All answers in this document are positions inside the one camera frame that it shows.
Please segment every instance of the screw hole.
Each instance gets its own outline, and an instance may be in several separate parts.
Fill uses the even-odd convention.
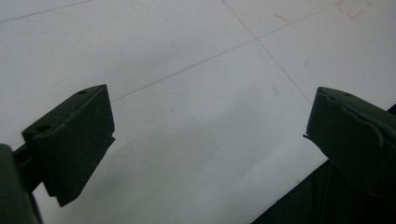
[[[38,131],[38,132],[44,132],[44,131],[46,131],[46,130],[48,130],[48,129],[50,129],[50,125],[43,125],[43,126],[41,126],[41,127],[38,127],[38,128],[37,128],[37,131]]]

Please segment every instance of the scuff mark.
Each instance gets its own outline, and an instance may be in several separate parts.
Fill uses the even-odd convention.
[[[286,19],[286,18],[284,18],[284,17],[282,17],[282,16],[279,16],[279,15],[277,15],[277,14],[275,14],[275,15],[276,15],[276,17],[280,18],[283,22],[289,23],[288,19]]]
[[[356,21],[371,5],[371,2],[369,0],[339,0],[335,5],[340,12]]]
[[[345,2],[346,2],[346,0],[341,0],[341,1],[338,1],[337,3],[335,3],[335,5],[338,7],[338,9],[340,9],[340,11],[343,11],[343,6],[344,6]]]

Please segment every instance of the floor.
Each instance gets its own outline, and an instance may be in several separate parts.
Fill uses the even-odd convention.
[[[392,0],[0,0],[0,142],[106,83],[116,142],[45,223],[250,223],[326,158],[318,86],[396,103]]]

